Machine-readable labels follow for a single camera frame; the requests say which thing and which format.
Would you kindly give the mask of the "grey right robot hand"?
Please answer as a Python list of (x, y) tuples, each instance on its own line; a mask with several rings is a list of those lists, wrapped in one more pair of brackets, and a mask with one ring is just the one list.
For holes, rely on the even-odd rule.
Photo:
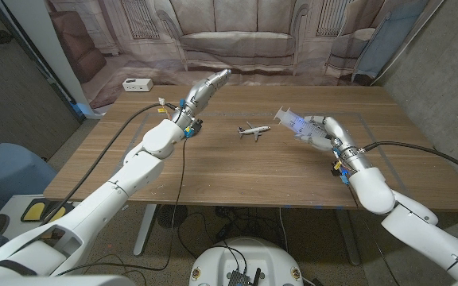
[(315, 149), (328, 151), (338, 149), (340, 153), (357, 154), (359, 148), (347, 129), (330, 116), (307, 116), (303, 118), (313, 131), (302, 130), (295, 134), (298, 141), (311, 145)]

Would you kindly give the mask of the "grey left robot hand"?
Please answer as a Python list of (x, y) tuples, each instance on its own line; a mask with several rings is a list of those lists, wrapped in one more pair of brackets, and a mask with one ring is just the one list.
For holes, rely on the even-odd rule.
[(223, 87), (231, 77), (231, 69), (216, 72), (196, 83), (188, 93), (183, 111), (194, 117), (207, 105), (211, 97)]

